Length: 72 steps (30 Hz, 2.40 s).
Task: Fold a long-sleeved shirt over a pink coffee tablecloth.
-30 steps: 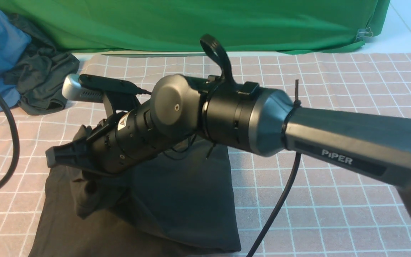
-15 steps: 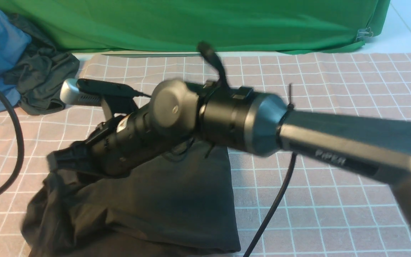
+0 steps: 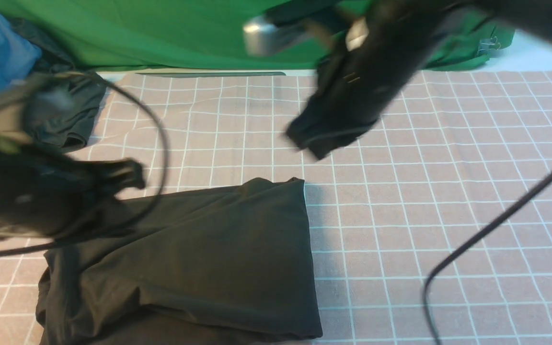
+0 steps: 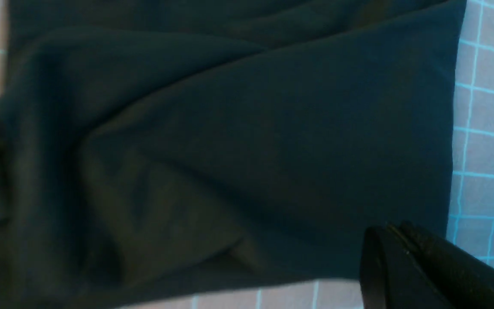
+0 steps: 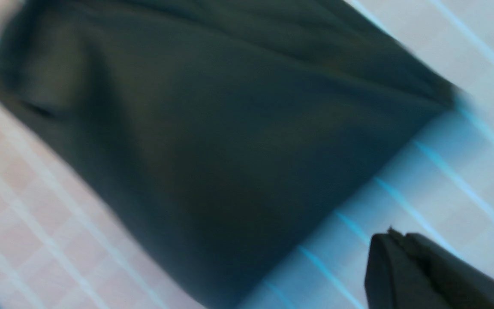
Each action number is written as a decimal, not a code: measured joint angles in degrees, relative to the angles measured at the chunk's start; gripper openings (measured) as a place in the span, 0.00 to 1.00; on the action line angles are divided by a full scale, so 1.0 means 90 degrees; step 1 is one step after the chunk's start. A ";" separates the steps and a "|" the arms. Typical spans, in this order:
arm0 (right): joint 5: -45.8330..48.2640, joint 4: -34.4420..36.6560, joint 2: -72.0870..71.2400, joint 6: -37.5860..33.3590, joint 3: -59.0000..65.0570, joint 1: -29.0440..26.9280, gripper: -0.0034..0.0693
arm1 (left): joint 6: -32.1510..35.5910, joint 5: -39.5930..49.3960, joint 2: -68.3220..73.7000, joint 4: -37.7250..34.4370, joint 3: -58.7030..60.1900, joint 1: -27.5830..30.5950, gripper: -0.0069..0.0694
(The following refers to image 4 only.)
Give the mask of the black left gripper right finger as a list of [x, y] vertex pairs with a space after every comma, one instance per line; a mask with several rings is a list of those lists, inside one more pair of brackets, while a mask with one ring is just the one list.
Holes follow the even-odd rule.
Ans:
[[494, 309], [494, 268], [434, 233], [403, 222], [425, 274], [457, 309]]

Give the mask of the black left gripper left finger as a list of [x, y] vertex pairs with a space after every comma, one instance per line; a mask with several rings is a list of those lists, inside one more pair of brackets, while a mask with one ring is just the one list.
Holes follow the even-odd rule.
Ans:
[[365, 309], [449, 308], [449, 301], [418, 262], [419, 252], [396, 226], [365, 231], [359, 267]]

